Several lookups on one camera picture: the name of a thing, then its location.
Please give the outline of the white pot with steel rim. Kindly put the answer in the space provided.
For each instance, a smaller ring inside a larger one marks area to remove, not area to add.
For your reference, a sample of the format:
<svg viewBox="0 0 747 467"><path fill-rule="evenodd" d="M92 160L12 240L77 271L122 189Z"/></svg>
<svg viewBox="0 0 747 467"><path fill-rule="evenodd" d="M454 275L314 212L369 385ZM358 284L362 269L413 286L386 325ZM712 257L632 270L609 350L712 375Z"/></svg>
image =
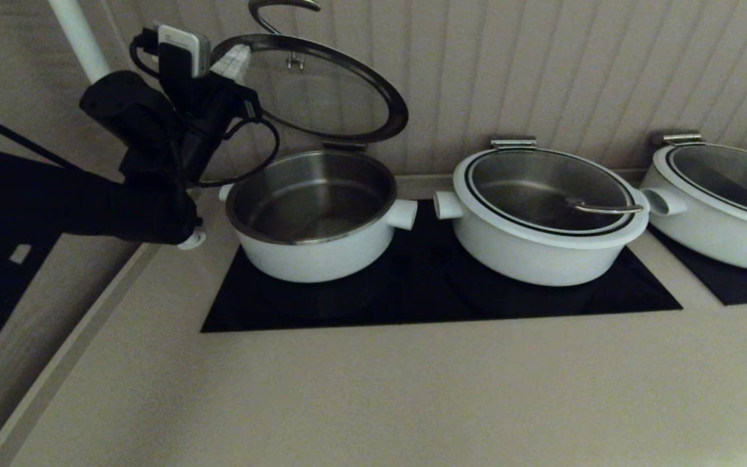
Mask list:
<svg viewBox="0 0 747 467"><path fill-rule="evenodd" d="M418 202L397 194L379 160L349 150L282 157L226 194L226 216L251 264L291 283L348 277L412 230Z"/></svg>

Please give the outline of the large black glass cooktop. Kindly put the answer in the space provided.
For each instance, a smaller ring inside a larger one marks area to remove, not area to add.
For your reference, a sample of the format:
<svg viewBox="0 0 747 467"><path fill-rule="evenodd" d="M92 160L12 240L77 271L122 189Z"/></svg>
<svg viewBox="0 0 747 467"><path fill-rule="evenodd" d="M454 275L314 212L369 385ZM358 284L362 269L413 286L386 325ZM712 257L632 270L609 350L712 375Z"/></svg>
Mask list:
<svg viewBox="0 0 747 467"><path fill-rule="evenodd" d="M681 309L628 248L589 283L548 287L487 268L419 202L412 230L398 230L385 253L349 277L291 283L259 271L238 251L202 332L646 313Z"/></svg>

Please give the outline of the middle white pot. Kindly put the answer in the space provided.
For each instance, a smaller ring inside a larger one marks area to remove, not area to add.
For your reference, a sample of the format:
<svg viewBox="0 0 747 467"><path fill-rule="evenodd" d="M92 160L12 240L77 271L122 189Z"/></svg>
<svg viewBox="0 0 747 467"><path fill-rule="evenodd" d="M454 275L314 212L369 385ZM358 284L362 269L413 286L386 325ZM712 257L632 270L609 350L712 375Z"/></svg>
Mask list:
<svg viewBox="0 0 747 467"><path fill-rule="evenodd" d="M456 195L478 219L543 245L626 245L649 224L649 203L610 169L537 147L485 150L460 162Z"/></svg>

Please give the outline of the white-rimmed glass pot lid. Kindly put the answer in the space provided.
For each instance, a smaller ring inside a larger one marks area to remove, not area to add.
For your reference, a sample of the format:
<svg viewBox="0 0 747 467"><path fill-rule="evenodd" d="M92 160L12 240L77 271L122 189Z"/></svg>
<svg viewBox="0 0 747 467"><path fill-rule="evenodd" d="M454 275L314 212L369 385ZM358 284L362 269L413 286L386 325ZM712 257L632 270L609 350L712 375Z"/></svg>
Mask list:
<svg viewBox="0 0 747 467"><path fill-rule="evenodd" d="M747 150L668 145L655 151L652 168L684 194L747 222Z"/></svg>
<svg viewBox="0 0 747 467"><path fill-rule="evenodd" d="M333 141L371 144L399 135L409 110L379 72L342 51L283 34L262 18L270 6L319 12L318 0L248 0L262 33L232 36L211 52L211 65L232 45L247 45L245 82L264 113L281 125Z"/></svg>

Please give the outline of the small black glass cooktop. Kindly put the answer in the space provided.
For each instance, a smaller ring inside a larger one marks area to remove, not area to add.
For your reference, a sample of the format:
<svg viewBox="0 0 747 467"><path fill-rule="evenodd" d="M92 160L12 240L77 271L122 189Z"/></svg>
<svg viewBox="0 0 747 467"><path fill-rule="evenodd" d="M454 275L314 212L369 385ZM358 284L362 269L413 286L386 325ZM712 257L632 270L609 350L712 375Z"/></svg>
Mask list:
<svg viewBox="0 0 747 467"><path fill-rule="evenodd" d="M747 269L725 264L680 245L653 226L647 228L724 305L747 304Z"/></svg>

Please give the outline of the white round pole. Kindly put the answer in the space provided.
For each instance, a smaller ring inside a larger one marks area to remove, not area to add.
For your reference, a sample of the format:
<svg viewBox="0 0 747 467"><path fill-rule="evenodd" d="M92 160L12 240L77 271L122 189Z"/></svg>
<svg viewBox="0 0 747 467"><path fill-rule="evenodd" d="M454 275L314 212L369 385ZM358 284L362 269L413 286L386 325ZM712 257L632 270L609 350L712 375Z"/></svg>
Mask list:
<svg viewBox="0 0 747 467"><path fill-rule="evenodd" d="M128 54L137 71L108 65L79 0L48 0L54 16L91 85L81 104L120 104L101 125L128 146L124 162L134 168L177 154L178 131L168 130L177 113L158 80L156 24L130 42Z"/></svg>

